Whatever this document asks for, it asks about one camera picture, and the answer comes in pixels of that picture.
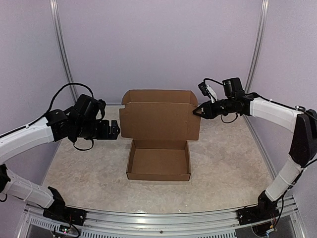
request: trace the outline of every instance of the open cardboard box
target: open cardboard box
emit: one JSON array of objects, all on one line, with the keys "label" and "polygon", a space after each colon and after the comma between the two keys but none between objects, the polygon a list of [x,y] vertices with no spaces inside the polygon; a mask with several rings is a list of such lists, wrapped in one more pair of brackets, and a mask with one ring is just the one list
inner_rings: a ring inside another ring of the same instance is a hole
[{"label": "open cardboard box", "polygon": [[133,138],[128,179],[188,181],[191,174],[187,140],[198,140],[200,117],[191,91],[130,90],[120,109],[121,136]]}]

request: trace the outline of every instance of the vertical metal post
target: vertical metal post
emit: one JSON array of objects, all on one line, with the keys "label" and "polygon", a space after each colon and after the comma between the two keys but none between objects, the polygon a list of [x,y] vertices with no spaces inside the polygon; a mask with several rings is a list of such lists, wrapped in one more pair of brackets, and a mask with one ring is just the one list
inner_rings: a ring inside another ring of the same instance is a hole
[{"label": "vertical metal post", "polygon": [[253,56],[252,56],[251,66],[249,69],[247,83],[245,86],[246,93],[249,93],[251,90],[251,85],[252,85],[253,78],[254,78],[255,71],[256,71],[256,67],[258,64],[262,40],[263,40],[263,36],[264,36],[267,11],[268,11],[268,0],[262,0],[262,8],[261,8],[260,21],[259,21],[259,26],[258,26],[257,39],[256,39],[255,48],[253,51]]},{"label": "vertical metal post", "polygon": [[[66,50],[65,50],[65,45],[64,45],[64,41],[63,41],[63,34],[62,34],[60,19],[59,19],[59,14],[58,14],[57,0],[50,0],[50,5],[51,5],[52,16],[53,16],[53,24],[54,24],[56,38],[57,38],[57,44],[58,44],[58,48],[59,48],[59,52],[60,52],[61,61],[63,63],[63,67],[65,70],[66,79],[67,79],[68,83],[73,83],[74,80],[73,80],[73,77],[72,77],[72,74],[70,71],[68,58],[67,58],[67,54],[66,54]],[[74,85],[70,86],[70,93],[71,93],[71,96],[72,96],[73,101],[75,103],[78,99],[78,92],[77,92],[77,89],[75,88]]]}]

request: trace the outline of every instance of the robotic arm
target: robotic arm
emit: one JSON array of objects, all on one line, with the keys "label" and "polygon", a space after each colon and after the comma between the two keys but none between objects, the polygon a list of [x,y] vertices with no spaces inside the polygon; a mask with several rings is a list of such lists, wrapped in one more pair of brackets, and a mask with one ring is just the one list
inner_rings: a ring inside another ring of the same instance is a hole
[{"label": "robotic arm", "polygon": [[[111,121],[111,125],[108,120],[103,120],[105,107],[103,100],[82,94],[73,107],[65,111],[48,111],[36,121],[0,135],[0,192],[6,198],[7,195],[12,195],[38,204],[45,208],[45,217],[67,221],[72,217],[74,224],[82,225],[86,215],[84,210],[66,207],[56,189],[39,186],[21,178],[7,169],[4,162],[23,151],[66,137],[74,146],[79,137],[90,140],[92,145],[94,139],[116,140],[120,128],[115,120]],[[99,111],[102,118],[96,119]]]},{"label": "robotic arm", "polygon": [[279,216],[277,202],[295,185],[317,153],[317,113],[299,106],[291,108],[265,99],[257,93],[245,94],[239,78],[224,80],[222,84],[227,99],[216,101],[211,98],[212,92],[209,91],[206,80],[209,79],[205,79],[198,87],[211,100],[202,103],[193,110],[193,114],[205,119],[226,116],[229,113],[253,116],[280,125],[293,133],[287,162],[273,183],[260,194],[258,205],[237,211],[241,225],[270,219],[273,215]]}]

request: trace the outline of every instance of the white wall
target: white wall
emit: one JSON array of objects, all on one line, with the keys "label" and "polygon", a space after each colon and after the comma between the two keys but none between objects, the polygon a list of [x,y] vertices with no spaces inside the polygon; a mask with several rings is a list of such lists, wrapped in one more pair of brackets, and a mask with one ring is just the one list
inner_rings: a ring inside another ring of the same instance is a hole
[{"label": "white wall", "polygon": [[[252,91],[291,106],[317,110],[317,1],[272,0]],[[252,119],[277,171],[285,164],[292,134]],[[317,234],[317,163],[292,189],[308,237]]]},{"label": "white wall", "polygon": [[[66,83],[48,0],[1,1],[0,7],[0,134],[42,115],[54,93]],[[69,90],[55,108],[72,104]],[[8,168],[41,184],[58,144],[33,148],[6,163]],[[8,197],[0,203],[0,237],[17,237],[25,203]]]},{"label": "white wall", "polygon": [[205,77],[245,84],[261,3],[59,0],[58,7],[74,80],[117,104],[142,88],[190,89],[203,102],[197,85]]}]

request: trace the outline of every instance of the cardboard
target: cardboard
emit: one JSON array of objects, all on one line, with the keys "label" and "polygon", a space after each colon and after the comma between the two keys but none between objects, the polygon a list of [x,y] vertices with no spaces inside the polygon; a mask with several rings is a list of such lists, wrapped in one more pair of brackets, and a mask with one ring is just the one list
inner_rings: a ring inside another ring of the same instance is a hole
[{"label": "cardboard", "polygon": [[127,176],[135,180],[188,181],[187,140],[198,140],[200,117],[191,91],[130,90],[122,98],[121,136],[132,138]]}]

